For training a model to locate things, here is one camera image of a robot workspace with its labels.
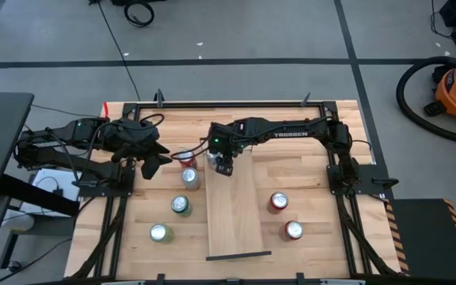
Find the soda can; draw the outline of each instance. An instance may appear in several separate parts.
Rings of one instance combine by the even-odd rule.
[[[296,241],[304,234],[304,228],[300,222],[289,221],[279,230],[279,235],[284,241]]]
[[[177,158],[179,158],[179,162],[180,162],[180,165],[182,166],[182,168],[191,167],[191,168],[196,169],[197,164],[196,164],[196,158],[193,157],[194,155],[195,154],[192,151],[188,151],[186,153],[177,155]]]
[[[179,195],[172,199],[172,211],[181,217],[188,217],[191,214],[192,207],[188,197]]]
[[[200,176],[196,169],[187,168],[182,170],[182,183],[189,191],[196,191],[200,188]]]
[[[282,192],[275,192],[270,196],[267,204],[267,210],[271,214],[279,214],[288,205],[288,197]]]
[[[216,165],[218,164],[218,157],[221,155],[220,153],[211,154],[210,152],[206,152],[207,156],[207,164],[212,170],[215,170]]]
[[[156,242],[171,242],[173,231],[165,224],[155,224],[150,228],[150,239]]]

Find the concrete floor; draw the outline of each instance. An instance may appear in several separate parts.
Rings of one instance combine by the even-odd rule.
[[[436,9],[444,2],[436,0]],[[143,100],[151,100],[157,88],[169,101],[302,99],[308,92],[310,99],[359,100],[364,114],[374,117],[390,176],[401,181],[393,188],[395,197],[448,198],[456,206],[456,143],[418,128],[397,107],[395,87],[409,66],[350,65],[354,56],[456,56],[453,43],[430,30],[429,0],[169,0],[152,5],[155,22],[137,29],[126,22],[122,8],[102,2],[122,52],[135,61],[130,72]],[[125,69],[104,63],[120,60],[120,55],[97,6],[88,6],[86,0],[0,0],[0,9],[0,92],[34,93],[35,104],[85,114],[98,114],[102,101],[136,100]],[[339,9],[345,14],[351,52]],[[440,17],[437,28],[447,30]],[[200,56],[207,59],[205,64],[184,61]],[[262,58],[289,64],[208,61]],[[174,59],[180,60],[165,66],[164,60]],[[65,61],[89,63],[57,67],[68,66],[58,63]],[[21,67],[7,68],[17,63]],[[357,85],[352,71],[358,67]],[[429,74],[417,74],[406,89],[417,110],[431,96]],[[27,124],[33,129],[58,127],[73,119],[33,108]],[[437,122],[456,130],[456,120]],[[28,176],[14,162],[7,173]],[[4,235],[2,230],[0,243]],[[22,238],[14,260],[31,261],[64,238]],[[61,245],[4,284],[60,279],[68,246]],[[5,274],[0,270],[0,277]]]

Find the wooden table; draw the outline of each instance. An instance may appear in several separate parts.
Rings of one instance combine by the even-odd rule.
[[[340,120],[350,127],[353,139],[367,140],[356,101],[337,101]],[[110,119],[121,117],[124,103],[108,103]],[[158,127],[159,142],[172,152],[192,148],[207,134],[210,122],[227,124],[236,119],[261,116],[267,120],[303,120],[319,116],[317,108],[180,108],[159,109],[165,121]],[[147,110],[140,117],[155,113]],[[353,144],[351,154],[360,164],[372,162],[365,143]],[[93,160],[102,162],[110,153],[98,151]],[[203,159],[197,159],[203,179]],[[325,167],[329,163],[325,148],[316,139],[274,139],[253,147],[253,175],[258,195],[264,250],[271,256],[236,260],[206,261],[208,256],[207,209],[204,181],[200,190],[189,192],[181,183],[178,161],[162,166],[152,180],[143,180],[139,167],[135,190],[127,202],[117,279],[293,279],[296,272],[306,278],[348,277],[340,220],[334,196],[330,194]],[[266,209],[273,192],[289,197],[287,209],[271,215]],[[181,218],[170,210],[176,195],[186,195],[193,212]],[[400,271],[383,203],[369,196],[358,196],[360,215],[367,240],[394,270]],[[105,198],[96,198],[77,220],[65,276],[76,272],[97,244],[105,209]],[[305,233],[298,241],[285,242],[278,229],[296,219]],[[156,222],[171,226],[173,243],[152,242],[150,227]],[[351,236],[358,271],[362,271],[358,245]],[[108,245],[104,273],[108,272]]]

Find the orange vacuum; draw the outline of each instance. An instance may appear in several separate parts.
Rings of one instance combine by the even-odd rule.
[[[411,68],[404,73],[397,85],[397,103],[399,104],[401,111],[422,128],[456,142],[456,133],[435,126],[421,116],[418,116],[408,106],[404,98],[405,85],[411,76],[418,70],[433,64],[441,64],[442,66],[436,67],[432,74],[432,78],[438,83],[438,86],[435,91],[435,101],[424,107],[425,114],[428,116],[437,116],[445,112],[452,116],[456,116],[456,59],[451,57],[432,57],[411,66]]]

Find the wooden board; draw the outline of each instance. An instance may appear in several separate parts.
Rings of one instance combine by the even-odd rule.
[[[111,119],[121,116],[123,103],[108,103]],[[350,127],[353,139],[366,140],[356,101],[337,101],[340,119]],[[141,117],[156,110],[146,110]],[[161,109],[165,122],[159,127],[159,142],[172,152],[191,148],[204,137],[211,121],[229,123],[249,116],[268,120],[303,120],[319,116],[317,108],[196,108]],[[372,161],[364,143],[353,144],[351,154],[360,163]],[[93,159],[106,161],[110,153],[98,151]],[[175,161],[161,167],[153,180],[143,180],[139,167],[135,192],[128,200],[120,248],[118,279],[293,279],[296,272],[306,278],[348,277],[348,267],[334,197],[329,193],[325,148],[315,139],[275,139],[253,148],[253,179],[256,187],[264,249],[271,256],[237,260],[205,261],[209,254],[207,201],[203,178],[203,159],[198,159],[202,187],[196,192],[184,189],[181,166]],[[285,192],[290,202],[280,215],[267,212],[266,202],[275,191]],[[193,212],[181,218],[170,210],[176,195],[186,195]],[[97,243],[105,199],[95,199],[78,217],[65,275],[78,270]],[[367,240],[381,258],[399,270],[397,254],[386,220],[383,203],[369,196],[359,197],[359,209]],[[293,242],[279,238],[279,227],[297,219],[305,227],[304,236]],[[156,222],[171,226],[173,243],[161,245],[149,238]],[[355,260],[361,270],[358,245],[353,244]]]
[[[216,173],[210,167],[204,169],[209,256],[229,258],[263,252],[251,152],[246,151],[234,159],[231,177]]]

